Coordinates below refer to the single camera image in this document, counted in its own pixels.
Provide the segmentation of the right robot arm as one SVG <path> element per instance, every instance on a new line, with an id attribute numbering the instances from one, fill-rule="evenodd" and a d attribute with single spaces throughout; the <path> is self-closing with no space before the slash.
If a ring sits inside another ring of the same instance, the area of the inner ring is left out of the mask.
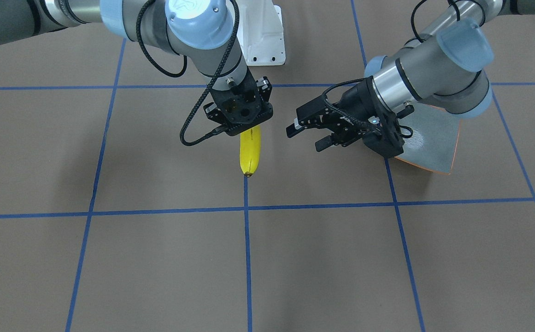
<path id="1" fill-rule="evenodd" d="M 269 80 L 255 80 L 236 34 L 240 11 L 227 0 L 0 0 L 0 45 L 90 23 L 139 44 L 147 60 L 168 77 L 181 77 L 156 63 L 147 46 L 192 61 L 206 80 L 181 131 L 204 108 L 218 124 L 209 133 L 235 136 L 273 116 Z"/>

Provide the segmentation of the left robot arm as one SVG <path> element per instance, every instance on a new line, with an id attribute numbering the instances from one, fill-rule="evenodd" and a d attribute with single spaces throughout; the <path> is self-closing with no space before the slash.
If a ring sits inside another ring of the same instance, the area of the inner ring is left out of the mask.
<path id="1" fill-rule="evenodd" d="M 287 137 L 329 130 L 315 143 L 318 152 L 362 139 L 389 159 L 402 154 L 404 140 L 413 135 L 399 120 L 416 104 L 462 118 L 480 115 L 492 93 L 484 69 L 494 60 L 482 26 L 504 15 L 535 15 L 535 0 L 451 0 L 423 31 L 411 15 L 413 38 L 394 55 L 372 58 L 363 78 L 332 85 L 298 107 Z"/>

